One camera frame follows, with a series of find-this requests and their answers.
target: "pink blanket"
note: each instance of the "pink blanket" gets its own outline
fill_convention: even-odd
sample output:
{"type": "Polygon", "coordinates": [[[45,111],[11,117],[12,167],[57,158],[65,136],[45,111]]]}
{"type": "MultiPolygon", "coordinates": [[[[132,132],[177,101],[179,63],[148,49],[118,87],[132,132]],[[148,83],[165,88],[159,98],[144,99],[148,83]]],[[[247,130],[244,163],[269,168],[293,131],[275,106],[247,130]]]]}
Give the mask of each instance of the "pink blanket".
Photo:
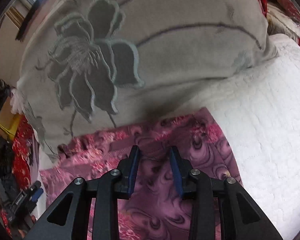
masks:
{"type": "MultiPolygon", "coordinates": [[[[143,156],[132,197],[118,201],[120,239],[188,239],[192,203],[182,201],[174,188],[167,155],[170,146],[177,146],[183,158],[211,178],[231,175],[241,182],[228,141],[209,111],[203,108],[193,115],[156,123],[96,131],[74,138],[68,146],[60,146],[57,166],[40,172],[47,206],[74,178],[95,179],[116,168],[132,145],[138,145],[143,156]]],[[[215,212],[216,239],[220,239],[217,202],[215,212]]],[[[92,218],[93,209],[88,239],[91,239],[92,218]]]]}

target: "yellow box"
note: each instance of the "yellow box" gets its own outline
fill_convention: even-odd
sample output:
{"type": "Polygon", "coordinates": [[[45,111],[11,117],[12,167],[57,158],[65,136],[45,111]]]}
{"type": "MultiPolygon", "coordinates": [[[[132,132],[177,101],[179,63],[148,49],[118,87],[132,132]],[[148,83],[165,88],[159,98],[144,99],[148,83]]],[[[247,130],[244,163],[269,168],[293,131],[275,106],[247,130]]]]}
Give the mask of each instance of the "yellow box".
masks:
{"type": "Polygon", "coordinates": [[[0,135],[6,140],[13,141],[21,115],[11,113],[10,100],[11,98],[8,97],[0,111],[0,135]]]}

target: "pile of clothes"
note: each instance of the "pile of clothes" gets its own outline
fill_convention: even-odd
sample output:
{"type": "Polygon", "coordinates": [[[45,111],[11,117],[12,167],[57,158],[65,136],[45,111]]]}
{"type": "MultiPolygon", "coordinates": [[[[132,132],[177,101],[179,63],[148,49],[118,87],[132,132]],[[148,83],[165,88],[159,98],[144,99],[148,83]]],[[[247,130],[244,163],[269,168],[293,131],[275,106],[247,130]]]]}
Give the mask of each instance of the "pile of clothes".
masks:
{"type": "MultiPolygon", "coordinates": [[[[0,80],[0,112],[11,96],[13,94],[10,86],[0,80]]],[[[8,105],[9,114],[13,112],[13,106],[6,105],[8,105]]],[[[14,118],[14,121],[15,119],[18,120],[18,128],[13,139],[0,136],[0,187],[10,200],[14,200],[21,190],[25,190],[31,185],[31,171],[33,174],[38,173],[38,157],[36,155],[39,153],[39,144],[35,139],[34,131],[24,115],[14,118]]],[[[7,232],[11,235],[6,215],[7,212],[0,198],[0,216],[7,232]]]]}

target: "white quilted blanket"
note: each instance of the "white quilted blanket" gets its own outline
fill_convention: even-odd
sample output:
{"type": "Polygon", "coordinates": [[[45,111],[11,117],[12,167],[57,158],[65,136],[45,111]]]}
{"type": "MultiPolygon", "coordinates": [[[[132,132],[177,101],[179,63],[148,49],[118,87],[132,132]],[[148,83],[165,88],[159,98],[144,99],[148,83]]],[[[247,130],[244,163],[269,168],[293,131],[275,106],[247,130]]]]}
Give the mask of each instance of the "white quilted blanket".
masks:
{"type": "Polygon", "coordinates": [[[283,34],[271,40],[277,58],[213,82],[171,115],[209,109],[245,189],[291,240],[300,230],[300,47],[283,34]]]}

